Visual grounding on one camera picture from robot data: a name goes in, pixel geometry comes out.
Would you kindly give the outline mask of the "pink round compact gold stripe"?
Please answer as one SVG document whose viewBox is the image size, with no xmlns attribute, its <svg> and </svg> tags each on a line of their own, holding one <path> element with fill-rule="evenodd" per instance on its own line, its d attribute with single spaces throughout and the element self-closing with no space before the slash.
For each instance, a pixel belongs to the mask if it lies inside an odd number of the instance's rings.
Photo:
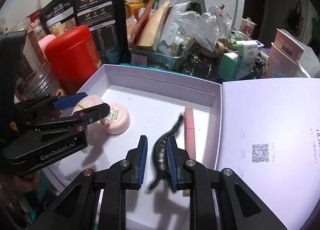
<svg viewBox="0 0 320 230">
<path fill-rule="evenodd" d="M 89 95 L 76 104 L 72 113 L 84 110 L 95 105 L 103 104 L 103 100 L 97 95 Z"/>
</svg>

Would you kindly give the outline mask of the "pink round compact with label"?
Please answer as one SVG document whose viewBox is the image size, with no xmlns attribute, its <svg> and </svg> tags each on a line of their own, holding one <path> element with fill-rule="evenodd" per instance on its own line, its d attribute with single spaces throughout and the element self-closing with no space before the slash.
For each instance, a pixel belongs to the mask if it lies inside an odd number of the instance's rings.
<svg viewBox="0 0 320 230">
<path fill-rule="evenodd" d="M 110 113 L 100 120 L 103 128 L 109 135 L 120 135 L 130 126 L 130 115 L 121 104 L 111 104 Z"/>
</svg>

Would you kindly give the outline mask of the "black hair claw clip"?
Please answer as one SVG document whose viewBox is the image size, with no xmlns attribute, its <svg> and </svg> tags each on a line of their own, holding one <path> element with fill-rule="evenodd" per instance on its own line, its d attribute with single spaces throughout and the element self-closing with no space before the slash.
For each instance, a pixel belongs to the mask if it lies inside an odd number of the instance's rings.
<svg viewBox="0 0 320 230">
<path fill-rule="evenodd" d="M 167 180 L 171 190 L 174 192 L 172 181 L 171 181 L 171 175 L 169 171 L 169 165 L 167 161 L 167 153 L 166 153 L 166 147 L 167 147 L 167 141 L 170 136 L 175 136 L 176 133 L 179 131 L 179 128 L 183 122 L 183 115 L 180 114 L 177 122 L 172 127 L 172 129 L 165 134 L 163 134 L 153 145 L 152 150 L 152 163 L 156 170 L 156 177 L 155 179 L 149 184 L 149 191 L 153 191 L 161 180 Z"/>
</svg>

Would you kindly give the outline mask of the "pink lipstick tube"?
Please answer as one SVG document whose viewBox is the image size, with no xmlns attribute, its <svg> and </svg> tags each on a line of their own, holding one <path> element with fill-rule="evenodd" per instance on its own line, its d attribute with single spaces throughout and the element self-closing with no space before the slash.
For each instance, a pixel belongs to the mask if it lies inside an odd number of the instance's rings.
<svg viewBox="0 0 320 230">
<path fill-rule="evenodd" d="M 184 110 L 184 146 L 189 157 L 196 160 L 195 125 L 191 107 L 186 107 Z"/>
</svg>

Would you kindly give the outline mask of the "short clear lid brown jar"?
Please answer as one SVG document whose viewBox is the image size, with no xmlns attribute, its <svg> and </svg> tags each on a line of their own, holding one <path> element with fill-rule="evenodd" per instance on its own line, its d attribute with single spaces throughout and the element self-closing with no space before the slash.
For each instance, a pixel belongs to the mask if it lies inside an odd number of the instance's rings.
<svg viewBox="0 0 320 230">
<path fill-rule="evenodd" d="M 42 70 L 37 70 L 25 80 L 23 80 L 21 76 L 18 77 L 15 97 L 19 101 L 44 95 L 67 96 L 67 93 L 63 90 L 60 82 L 56 79 L 49 66 Z"/>
</svg>

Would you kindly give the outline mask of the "red cylindrical canister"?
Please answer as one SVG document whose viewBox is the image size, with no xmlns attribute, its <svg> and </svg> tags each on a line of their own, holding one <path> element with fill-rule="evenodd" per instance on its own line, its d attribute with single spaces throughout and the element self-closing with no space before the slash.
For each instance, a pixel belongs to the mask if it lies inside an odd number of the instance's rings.
<svg viewBox="0 0 320 230">
<path fill-rule="evenodd" d="M 89 28 L 77 26 L 48 43 L 44 53 L 51 70 L 68 95 L 73 95 L 101 67 Z"/>
</svg>

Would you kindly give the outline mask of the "tall brown spice jar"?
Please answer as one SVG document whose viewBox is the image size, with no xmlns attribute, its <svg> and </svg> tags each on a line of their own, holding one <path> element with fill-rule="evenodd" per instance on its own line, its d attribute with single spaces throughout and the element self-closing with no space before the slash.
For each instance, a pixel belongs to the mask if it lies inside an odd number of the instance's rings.
<svg viewBox="0 0 320 230">
<path fill-rule="evenodd" d="M 30 24 L 27 27 L 27 32 L 31 39 L 31 44 L 41 66 L 46 67 L 48 62 L 39 44 L 39 41 L 47 35 L 40 21 L 40 9 L 27 16 L 27 19 L 30 21 Z"/>
</svg>

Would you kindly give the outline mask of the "lavender open gift box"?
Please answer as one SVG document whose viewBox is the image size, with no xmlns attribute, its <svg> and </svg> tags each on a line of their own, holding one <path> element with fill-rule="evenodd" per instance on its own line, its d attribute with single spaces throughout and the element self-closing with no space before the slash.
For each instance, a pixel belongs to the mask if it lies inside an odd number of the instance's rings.
<svg viewBox="0 0 320 230">
<path fill-rule="evenodd" d="M 91 125 L 86 149 L 45 168 L 58 191 L 86 168 L 103 170 L 125 158 L 141 135 L 152 147 L 191 107 L 198 162 L 215 170 L 231 168 L 288 229 L 319 229 L 319 79 L 216 84 L 104 65 L 81 90 L 107 104 L 122 104 L 131 122 L 118 136 Z"/>
</svg>

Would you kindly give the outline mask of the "black snack pouch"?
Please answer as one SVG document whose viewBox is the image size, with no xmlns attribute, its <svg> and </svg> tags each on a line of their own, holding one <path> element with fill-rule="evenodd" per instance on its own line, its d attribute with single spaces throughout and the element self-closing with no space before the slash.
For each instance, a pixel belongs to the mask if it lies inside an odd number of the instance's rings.
<svg viewBox="0 0 320 230">
<path fill-rule="evenodd" d="M 77 26 L 89 28 L 103 64 L 129 63 L 125 0 L 52 0 L 40 10 L 45 31 L 60 36 Z"/>
</svg>

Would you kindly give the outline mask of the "red foil snack bag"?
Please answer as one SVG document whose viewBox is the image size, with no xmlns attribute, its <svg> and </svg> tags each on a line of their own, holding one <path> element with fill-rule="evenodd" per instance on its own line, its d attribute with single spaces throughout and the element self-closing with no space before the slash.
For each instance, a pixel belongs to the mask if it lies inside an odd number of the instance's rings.
<svg viewBox="0 0 320 230">
<path fill-rule="evenodd" d="M 132 30 L 132 44 L 134 45 L 137 39 L 139 38 L 141 32 L 143 31 L 144 27 L 146 26 L 147 22 L 149 21 L 150 13 L 152 10 L 154 0 L 149 0 L 145 11 L 140 16 L 139 20 L 135 24 Z"/>
</svg>

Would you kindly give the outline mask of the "green white medicine box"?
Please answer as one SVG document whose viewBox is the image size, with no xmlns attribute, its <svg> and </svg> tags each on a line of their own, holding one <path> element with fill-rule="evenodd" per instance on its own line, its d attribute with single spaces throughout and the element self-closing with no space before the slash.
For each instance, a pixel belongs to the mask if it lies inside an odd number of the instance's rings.
<svg viewBox="0 0 320 230">
<path fill-rule="evenodd" d="M 218 75 L 226 82 L 249 75 L 258 56 L 259 43 L 256 40 L 237 41 L 236 46 L 238 50 L 224 53 L 220 63 Z"/>
</svg>

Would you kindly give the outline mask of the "pink paper cups stack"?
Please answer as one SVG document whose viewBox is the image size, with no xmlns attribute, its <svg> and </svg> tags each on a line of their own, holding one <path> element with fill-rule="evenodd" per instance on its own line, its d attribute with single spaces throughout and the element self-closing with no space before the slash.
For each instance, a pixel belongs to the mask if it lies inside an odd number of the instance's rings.
<svg viewBox="0 0 320 230">
<path fill-rule="evenodd" d="M 296 77 L 299 60 L 305 49 L 291 36 L 277 29 L 274 42 L 271 43 L 267 67 L 263 78 L 289 78 Z"/>
</svg>

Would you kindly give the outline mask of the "clear crumpled plastic bag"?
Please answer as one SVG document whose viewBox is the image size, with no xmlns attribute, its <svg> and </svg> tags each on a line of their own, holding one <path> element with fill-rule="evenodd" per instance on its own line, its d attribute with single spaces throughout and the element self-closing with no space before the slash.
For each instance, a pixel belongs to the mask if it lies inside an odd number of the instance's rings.
<svg viewBox="0 0 320 230">
<path fill-rule="evenodd" d="M 200 46 L 213 52 L 219 39 L 228 39 L 233 23 L 223 7 L 210 6 L 208 12 L 199 14 L 187 11 L 174 16 L 175 23 Z"/>
</svg>

